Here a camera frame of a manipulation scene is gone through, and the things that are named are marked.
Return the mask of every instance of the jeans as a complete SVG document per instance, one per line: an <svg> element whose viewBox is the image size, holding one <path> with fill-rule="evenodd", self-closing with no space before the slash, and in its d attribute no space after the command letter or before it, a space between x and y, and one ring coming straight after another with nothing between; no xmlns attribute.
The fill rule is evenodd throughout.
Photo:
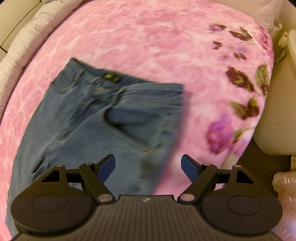
<svg viewBox="0 0 296 241"><path fill-rule="evenodd" d="M176 139L182 96L180 84L70 59L30 120L13 163L6 215L12 236L11 202L57 164L75 169L114 154L116 167L105 182L114 196L151 195Z"/></svg>

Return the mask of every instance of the white pillow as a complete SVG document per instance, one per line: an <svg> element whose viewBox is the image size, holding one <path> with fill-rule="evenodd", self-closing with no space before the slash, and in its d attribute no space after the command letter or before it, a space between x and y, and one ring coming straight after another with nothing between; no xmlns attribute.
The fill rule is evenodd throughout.
<svg viewBox="0 0 296 241"><path fill-rule="evenodd" d="M243 12L271 31L280 0L212 0Z"/></svg>

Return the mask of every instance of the jeans pocket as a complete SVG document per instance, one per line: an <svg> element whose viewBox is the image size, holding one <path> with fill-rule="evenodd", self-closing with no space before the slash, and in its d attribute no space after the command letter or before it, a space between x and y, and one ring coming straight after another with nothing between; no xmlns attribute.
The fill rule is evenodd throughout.
<svg viewBox="0 0 296 241"><path fill-rule="evenodd" d="M62 70L59 75L51 82L51 86L58 92L58 93L66 93L71 90L78 82L80 76L85 71L81 69L78 71L75 78L68 78L65 70Z"/></svg>
<svg viewBox="0 0 296 241"><path fill-rule="evenodd" d="M126 144L150 153L160 141L164 114L161 106L116 102L100 112L99 120Z"/></svg>

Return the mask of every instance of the flower print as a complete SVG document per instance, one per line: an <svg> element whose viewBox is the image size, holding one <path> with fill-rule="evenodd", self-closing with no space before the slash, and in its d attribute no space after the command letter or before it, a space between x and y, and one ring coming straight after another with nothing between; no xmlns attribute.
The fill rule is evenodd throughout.
<svg viewBox="0 0 296 241"><path fill-rule="evenodd" d="M246 73L239 71L236 68L228 67L228 70L226 71L226 75L228 77L228 80L233 85L236 85L237 87L240 87L240 88L244 88L249 92L254 91L254 86Z"/></svg>
<svg viewBox="0 0 296 241"><path fill-rule="evenodd" d="M210 31L222 31L222 30L224 30L224 29L226 29L226 26L224 26L224 25L221 25L221 24L211 24L210 26L209 26L209 30Z"/></svg>
<svg viewBox="0 0 296 241"><path fill-rule="evenodd" d="M213 49L219 49L219 48L221 48L223 46L222 43L216 42L216 41L213 41L213 44L215 45L215 47Z"/></svg>
<svg viewBox="0 0 296 241"><path fill-rule="evenodd" d="M266 65L260 65L257 68L255 73L255 79L257 86L261 89L263 95L266 96L270 84L270 77Z"/></svg>
<svg viewBox="0 0 296 241"><path fill-rule="evenodd" d="M242 120L246 120L249 117L257 117L259 115L259 107L254 98L251 98L246 106L234 101L230 103L230 106L235 115Z"/></svg>
<svg viewBox="0 0 296 241"><path fill-rule="evenodd" d="M243 46L239 46L237 48L237 51L238 52L241 52L241 53L247 53L248 52L248 49L246 47L243 47Z"/></svg>
<svg viewBox="0 0 296 241"><path fill-rule="evenodd" d="M249 41L252 39L252 36L248 33L248 31L242 27L240 27L240 30L242 33L238 33L235 31L229 31L229 33L233 36L236 37L242 41Z"/></svg>
<svg viewBox="0 0 296 241"><path fill-rule="evenodd" d="M218 155L228 150L233 144L233 133L231 120L227 115L223 115L218 121L212 122L206 132L210 151Z"/></svg>
<svg viewBox="0 0 296 241"><path fill-rule="evenodd" d="M247 57L243 53L241 53L241 52L234 52L233 55L238 60L240 60L240 59L247 60Z"/></svg>
<svg viewBox="0 0 296 241"><path fill-rule="evenodd" d="M258 34L254 36L255 41L266 51L267 55L273 61L274 59L274 50L273 43L269 33L266 31L264 27L261 27L258 24L257 27Z"/></svg>

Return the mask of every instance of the bed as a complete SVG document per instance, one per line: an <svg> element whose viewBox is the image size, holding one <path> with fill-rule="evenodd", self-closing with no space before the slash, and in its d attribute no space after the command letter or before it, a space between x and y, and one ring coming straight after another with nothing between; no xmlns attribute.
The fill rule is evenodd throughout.
<svg viewBox="0 0 296 241"><path fill-rule="evenodd" d="M207 0L50 1L0 63L0 240L13 160L49 84L71 57L161 83L184 84L178 141L154 194L190 184L183 154L231 169L264 108L272 39L254 18Z"/></svg>

